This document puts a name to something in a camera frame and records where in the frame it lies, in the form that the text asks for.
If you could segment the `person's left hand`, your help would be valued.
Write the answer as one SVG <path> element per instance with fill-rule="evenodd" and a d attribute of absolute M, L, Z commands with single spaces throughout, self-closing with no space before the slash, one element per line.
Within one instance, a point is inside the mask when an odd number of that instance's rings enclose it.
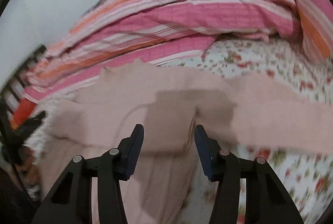
<path fill-rule="evenodd" d="M 25 187 L 34 186 L 41 183 L 41 175 L 38 165 L 36 164 L 36 158 L 34 150 L 27 146 L 21 148 L 21 153 L 24 161 L 21 165 L 15 165 L 20 178 Z"/>

